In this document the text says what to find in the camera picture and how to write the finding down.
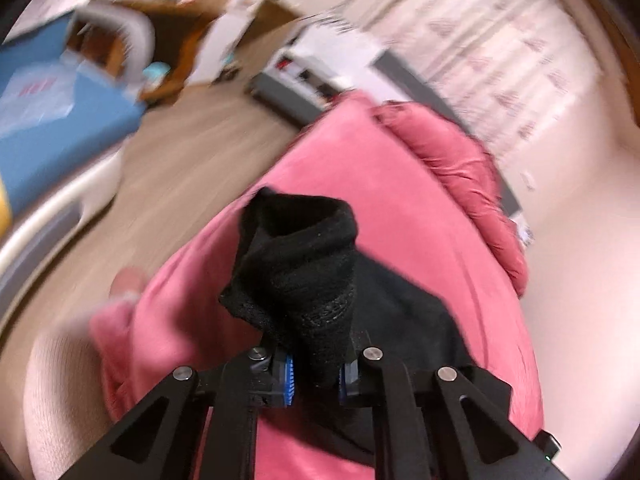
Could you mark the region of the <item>black pants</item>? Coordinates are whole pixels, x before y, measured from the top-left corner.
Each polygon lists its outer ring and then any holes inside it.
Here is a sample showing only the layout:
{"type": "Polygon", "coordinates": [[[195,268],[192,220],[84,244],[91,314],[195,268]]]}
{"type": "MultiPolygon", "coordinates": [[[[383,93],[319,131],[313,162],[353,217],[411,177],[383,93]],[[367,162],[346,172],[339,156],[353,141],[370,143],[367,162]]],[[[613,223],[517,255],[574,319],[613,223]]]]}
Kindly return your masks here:
{"type": "Polygon", "coordinates": [[[292,358],[304,439],[370,466],[369,411],[338,404],[352,334],[367,333],[412,372],[474,360],[446,304],[360,252],[357,234],[342,200],[261,188],[242,211],[232,278],[219,301],[292,358]]]}

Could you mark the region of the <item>pink fleece bed blanket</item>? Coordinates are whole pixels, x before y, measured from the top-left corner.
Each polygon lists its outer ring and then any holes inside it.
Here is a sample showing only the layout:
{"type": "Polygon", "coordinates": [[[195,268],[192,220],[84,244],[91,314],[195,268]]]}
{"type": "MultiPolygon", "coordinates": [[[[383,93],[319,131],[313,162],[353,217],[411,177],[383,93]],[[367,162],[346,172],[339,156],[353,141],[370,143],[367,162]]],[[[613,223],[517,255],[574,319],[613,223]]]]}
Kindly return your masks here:
{"type": "Polygon", "coordinates": [[[90,333],[105,404],[146,436],[174,427],[183,479],[512,479],[542,468],[532,343],[511,280],[474,223],[408,146],[353,91],[341,96],[268,174],[175,253],[136,301],[99,311],[90,333]],[[408,370],[372,344],[366,466],[304,439],[303,402],[262,408],[250,392],[250,349],[278,349],[219,301],[230,283],[240,218],[261,189],[348,203],[357,249],[439,297],[471,366],[408,370]]]}

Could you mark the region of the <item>pink slipper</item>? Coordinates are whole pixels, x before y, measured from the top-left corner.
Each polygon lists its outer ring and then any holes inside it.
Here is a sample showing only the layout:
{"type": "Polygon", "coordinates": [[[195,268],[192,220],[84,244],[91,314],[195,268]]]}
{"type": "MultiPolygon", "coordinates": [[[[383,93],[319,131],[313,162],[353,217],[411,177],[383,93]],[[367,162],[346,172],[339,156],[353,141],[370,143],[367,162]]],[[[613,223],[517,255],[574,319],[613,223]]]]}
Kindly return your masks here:
{"type": "Polygon", "coordinates": [[[148,282],[143,270],[135,266],[126,266],[115,275],[110,288],[111,297],[140,295],[148,282]]]}

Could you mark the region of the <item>person's leg in beige trousers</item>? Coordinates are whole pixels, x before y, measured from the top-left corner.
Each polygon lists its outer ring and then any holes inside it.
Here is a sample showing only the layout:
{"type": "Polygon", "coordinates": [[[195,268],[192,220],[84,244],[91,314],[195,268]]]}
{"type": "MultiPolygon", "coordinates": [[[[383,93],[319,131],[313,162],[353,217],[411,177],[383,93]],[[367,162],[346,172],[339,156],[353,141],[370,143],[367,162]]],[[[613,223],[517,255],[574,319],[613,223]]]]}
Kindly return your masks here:
{"type": "Polygon", "coordinates": [[[58,479],[111,429],[89,312],[36,338],[25,376],[23,415],[32,474],[58,479]]]}

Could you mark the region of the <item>pink rumpled duvet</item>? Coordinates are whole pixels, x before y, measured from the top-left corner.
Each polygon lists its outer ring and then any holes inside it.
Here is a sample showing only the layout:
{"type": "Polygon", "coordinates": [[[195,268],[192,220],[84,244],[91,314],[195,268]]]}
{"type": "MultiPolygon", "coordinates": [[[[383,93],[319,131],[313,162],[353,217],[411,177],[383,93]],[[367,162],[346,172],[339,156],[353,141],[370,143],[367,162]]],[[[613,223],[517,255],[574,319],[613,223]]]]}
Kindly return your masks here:
{"type": "Polygon", "coordinates": [[[375,107],[374,117],[422,160],[474,223],[518,296],[528,266],[516,224],[502,210],[498,169],[472,136],[431,108],[416,102],[375,107]]]}

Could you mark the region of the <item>grey bed headboard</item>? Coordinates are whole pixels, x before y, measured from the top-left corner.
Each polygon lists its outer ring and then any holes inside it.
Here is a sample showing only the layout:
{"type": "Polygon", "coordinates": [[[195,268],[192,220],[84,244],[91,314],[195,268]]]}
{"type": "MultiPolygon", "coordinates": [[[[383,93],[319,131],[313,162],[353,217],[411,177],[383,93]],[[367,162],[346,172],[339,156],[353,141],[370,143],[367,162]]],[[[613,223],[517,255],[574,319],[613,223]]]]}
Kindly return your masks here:
{"type": "MultiPolygon", "coordinates": [[[[453,122],[465,134],[472,136],[470,127],[449,104],[391,50],[385,50],[373,62],[373,68],[404,92],[411,101],[429,107],[443,118],[453,122]]],[[[501,207],[508,217],[515,218],[523,212],[521,204],[501,174],[498,174],[498,183],[501,207]]]]}

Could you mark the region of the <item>white floral bedside cabinet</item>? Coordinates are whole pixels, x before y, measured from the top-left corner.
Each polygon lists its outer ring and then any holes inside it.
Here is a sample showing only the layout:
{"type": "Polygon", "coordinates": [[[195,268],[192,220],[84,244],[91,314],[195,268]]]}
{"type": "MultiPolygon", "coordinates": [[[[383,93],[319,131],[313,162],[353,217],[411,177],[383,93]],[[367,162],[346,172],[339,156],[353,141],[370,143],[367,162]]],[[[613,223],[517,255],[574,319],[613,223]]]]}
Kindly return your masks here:
{"type": "Polygon", "coordinates": [[[344,92],[360,90],[375,103],[408,94],[375,66],[385,53],[371,35],[336,18],[302,18],[262,37],[268,58],[247,93],[298,126],[314,122],[344,92]]]}

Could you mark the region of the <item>wooden desk with white drawers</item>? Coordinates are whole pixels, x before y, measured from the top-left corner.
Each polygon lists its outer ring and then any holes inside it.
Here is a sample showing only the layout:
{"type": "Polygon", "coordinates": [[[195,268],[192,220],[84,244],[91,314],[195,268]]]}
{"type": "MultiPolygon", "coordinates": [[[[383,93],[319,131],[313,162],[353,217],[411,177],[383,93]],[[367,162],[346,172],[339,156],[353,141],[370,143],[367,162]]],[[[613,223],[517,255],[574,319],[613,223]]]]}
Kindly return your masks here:
{"type": "Polygon", "coordinates": [[[149,82],[142,100],[175,102],[186,86],[238,72],[234,50],[299,18],[285,0],[137,0],[155,30],[153,62],[168,71],[149,82]]]}

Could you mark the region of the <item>white patterned curtain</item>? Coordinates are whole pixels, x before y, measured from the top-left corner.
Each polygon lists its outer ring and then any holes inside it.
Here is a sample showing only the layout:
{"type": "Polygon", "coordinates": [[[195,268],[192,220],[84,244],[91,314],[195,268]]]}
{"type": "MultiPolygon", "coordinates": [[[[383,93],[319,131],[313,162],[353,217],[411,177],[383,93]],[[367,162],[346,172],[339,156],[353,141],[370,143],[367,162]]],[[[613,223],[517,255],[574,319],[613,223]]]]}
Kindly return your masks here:
{"type": "Polygon", "coordinates": [[[372,32],[504,162],[600,79],[560,0],[398,0],[372,32]]]}

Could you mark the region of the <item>clear plastic bag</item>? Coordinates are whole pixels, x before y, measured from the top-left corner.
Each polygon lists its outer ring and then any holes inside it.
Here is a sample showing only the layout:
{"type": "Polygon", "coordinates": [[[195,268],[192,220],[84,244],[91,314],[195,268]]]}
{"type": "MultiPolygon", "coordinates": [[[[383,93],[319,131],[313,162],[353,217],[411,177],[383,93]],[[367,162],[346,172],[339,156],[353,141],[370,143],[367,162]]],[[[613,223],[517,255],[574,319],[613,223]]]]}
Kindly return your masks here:
{"type": "Polygon", "coordinates": [[[75,106],[76,80],[76,70],[60,62],[17,70],[1,95],[1,135],[67,117],[75,106]]]}

